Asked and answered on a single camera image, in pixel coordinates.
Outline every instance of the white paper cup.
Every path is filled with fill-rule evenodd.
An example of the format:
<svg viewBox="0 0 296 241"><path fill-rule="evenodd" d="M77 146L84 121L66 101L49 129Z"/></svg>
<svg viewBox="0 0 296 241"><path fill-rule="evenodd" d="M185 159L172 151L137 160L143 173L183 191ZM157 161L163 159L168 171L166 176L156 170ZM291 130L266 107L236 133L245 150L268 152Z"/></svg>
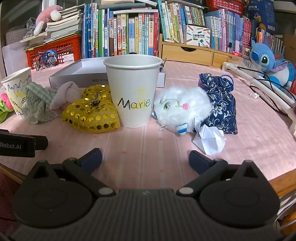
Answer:
<svg viewBox="0 0 296 241"><path fill-rule="evenodd" d="M161 63L158 57L140 54L104 60L112 101L122 126L138 128L150 121Z"/></svg>
<svg viewBox="0 0 296 241"><path fill-rule="evenodd" d="M31 67L16 71L1 81L10 103L20 119L24 118L22 105L26 102L26 86L30 82L32 82Z"/></svg>

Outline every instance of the red basket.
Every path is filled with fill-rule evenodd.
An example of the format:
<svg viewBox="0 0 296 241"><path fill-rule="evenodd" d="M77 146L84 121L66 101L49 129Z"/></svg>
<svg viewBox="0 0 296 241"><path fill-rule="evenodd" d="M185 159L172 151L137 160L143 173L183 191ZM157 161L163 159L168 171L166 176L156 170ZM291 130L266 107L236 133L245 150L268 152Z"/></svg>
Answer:
<svg viewBox="0 0 296 241"><path fill-rule="evenodd" d="M26 51L28 65L32 69L36 68L39 52L45 52L46 50L54 49L57 52L57 63L64 63L63 56L66 54L73 54L74 61L81 59L81 35L76 34L61 40L57 40L48 44L44 44L38 47L31 48Z"/></svg>
<svg viewBox="0 0 296 241"><path fill-rule="evenodd" d="M240 16L243 15L245 5L246 4L240 0L207 0L208 11L223 8Z"/></svg>

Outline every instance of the wooden shelf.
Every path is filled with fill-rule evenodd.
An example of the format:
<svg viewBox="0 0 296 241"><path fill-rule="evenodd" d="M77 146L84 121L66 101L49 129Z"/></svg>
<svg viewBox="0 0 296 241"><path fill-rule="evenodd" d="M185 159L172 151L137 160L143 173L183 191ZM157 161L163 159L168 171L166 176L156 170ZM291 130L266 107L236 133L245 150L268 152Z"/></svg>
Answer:
<svg viewBox="0 0 296 241"><path fill-rule="evenodd" d="M162 34L159 40L158 57L162 59L222 68L222 64L233 57L232 54L211 48L163 42Z"/></svg>

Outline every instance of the drawer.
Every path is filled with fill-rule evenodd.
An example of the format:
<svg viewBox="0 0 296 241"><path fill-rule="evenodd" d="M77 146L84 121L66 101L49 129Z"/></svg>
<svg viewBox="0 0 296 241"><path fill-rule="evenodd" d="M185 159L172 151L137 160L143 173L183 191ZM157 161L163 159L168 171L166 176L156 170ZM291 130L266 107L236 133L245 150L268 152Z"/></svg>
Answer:
<svg viewBox="0 0 296 241"><path fill-rule="evenodd" d="M222 68L222 64L224 62L230 62L230 60L231 60L231 57L228 55L214 53L212 66Z"/></svg>
<svg viewBox="0 0 296 241"><path fill-rule="evenodd" d="M180 46L163 45L162 59L175 60L187 63L212 65L212 51L195 48L186 48L185 51Z"/></svg>

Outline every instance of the green eye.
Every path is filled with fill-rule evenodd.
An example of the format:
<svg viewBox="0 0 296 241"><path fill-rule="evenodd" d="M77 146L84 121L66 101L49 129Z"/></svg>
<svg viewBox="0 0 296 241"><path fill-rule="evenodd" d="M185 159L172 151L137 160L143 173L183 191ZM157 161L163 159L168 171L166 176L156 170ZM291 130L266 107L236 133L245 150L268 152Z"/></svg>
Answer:
<svg viewBox="0 0 296 241"><path fill-rule="evenodd" d="M170 104L166 103L165 106L163 107L165 110L168 110L170 108Z"/></svg>

